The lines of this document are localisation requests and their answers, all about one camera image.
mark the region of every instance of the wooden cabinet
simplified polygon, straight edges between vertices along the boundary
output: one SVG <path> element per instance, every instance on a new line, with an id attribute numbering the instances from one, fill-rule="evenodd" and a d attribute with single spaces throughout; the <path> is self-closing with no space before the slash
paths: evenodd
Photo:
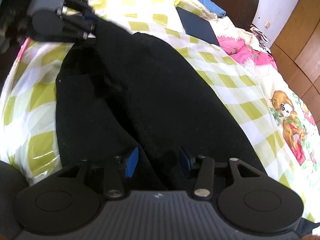
<path id="1" fill-rule="evenodd" d="M 320 93 L 320 77 L 317 78 L 317 80 L 313 83 L 313 85 L 315 86 L 315 88 Z"/>
<path id="2" fill-rule="evenodd" d="M 320 24 L 314 30 L 295 63 L 311 82 L 315 82 L 320 76 Z"/>
<path id="3" fill-rule="evenodd" d="M 272 55 L 276 61 L 278 72 L 282 75 L 289 88 L 300 98 L 309 90 L 312 83 L 303 71 L 277 45 L 271 46 Z"/>
<path id="4" fill-rule="evenodd" d="M 284 28 L 276 38 L 279 46 L 295 60 L 307 44 L 320 20 L 320 0 L 299 0 Z"/>
<path id="5" fill-rule="evenodd" d="M 314 86 L 302 97 L 302 101 L 307 105 L 315 122 L 318 123 L 320 121 L 320 95 Z"/>

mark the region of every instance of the pink blanket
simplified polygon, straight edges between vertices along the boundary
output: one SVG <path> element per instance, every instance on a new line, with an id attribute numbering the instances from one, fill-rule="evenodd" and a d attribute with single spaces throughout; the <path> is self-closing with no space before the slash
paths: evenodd
<path id="1" fill-rule="evenodd" d="M 222 49 L 241 65 L 252 59 L 256 67 L 270 64 L 277 70 L 276 63 L 270 54 L 254 50 L 246 45 L 243 39 L 236 41 L 234 38 L 218 37 L 218 41 Z"/>

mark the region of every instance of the ribbed plastic surface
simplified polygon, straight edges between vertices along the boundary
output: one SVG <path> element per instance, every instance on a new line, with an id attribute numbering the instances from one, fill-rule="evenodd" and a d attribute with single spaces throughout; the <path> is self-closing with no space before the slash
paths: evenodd
<path id="1" fill-rule="evenodd" d="M 61 236 L 37 236 L 26 231 L 17 240 L 297 240 L 294 233 L 250 236 L 233 229 L 209 202 L 191 199 L 184 191 L 133 191 L 107 202 L 87 226 Z"/>

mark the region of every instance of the cartoon animal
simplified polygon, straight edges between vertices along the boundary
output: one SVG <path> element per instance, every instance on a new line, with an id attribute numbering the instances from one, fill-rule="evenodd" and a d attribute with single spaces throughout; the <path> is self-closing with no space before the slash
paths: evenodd
<path id="1" fill-rule="evenodd" d="M 292 101 L 285 92 L 277 90 L 273 93 L 271 103 L 273 108 L 284 117 L 282 123 L 284 140 L 301 166 L 306 160 L 301 145 L 301 141 L 306 139 L 306 134 L 304 129 L 300 127 L 301 122 Z"/>
<path id="2" fill-rule="evenodd" d="M 302 112 L 304 113 L 304 118 L 307 119 L 309 121 L 309 123 L 311 123 L 312 125 L 316 125 L 315 119 L 313 119 L 312 114 L 310 113 L 309 109 L 307 108 L 307 106 L 300 101 L 300 107 Z"/>

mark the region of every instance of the black fabric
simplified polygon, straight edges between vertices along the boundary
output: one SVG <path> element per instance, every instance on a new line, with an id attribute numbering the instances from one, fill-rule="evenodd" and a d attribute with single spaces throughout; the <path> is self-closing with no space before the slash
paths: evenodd
<path id="1" fill-rule="evenodd" d="M 314 223 L 307 219 L 301 218 L 295 232 L 302 238 L 304 236 L 311 235 L 312 230 L 319 226 L 320 223 Z"/>
<path id="2" fill-rule="evenodd" d="M 13 215 L 13 200 L 28 183 L 11 165 L 0 161 L 0 235 L 11 240 L 21 232 Z"/>
<path id="3" fill-rule="evenodd" d="M 187 187 L 177 156 L 183 146 L 192 155 L 217 162 L 237 157 L 265 172 L 214 91 L 169 44 L 101 19 L 96 36 L 94 50 L 79 48 L 86 56 L 69 52 L 57 77 L 63 165 L 140 145 L 141 174 L 153 171 L 165 187 L 180 189 Z"/>

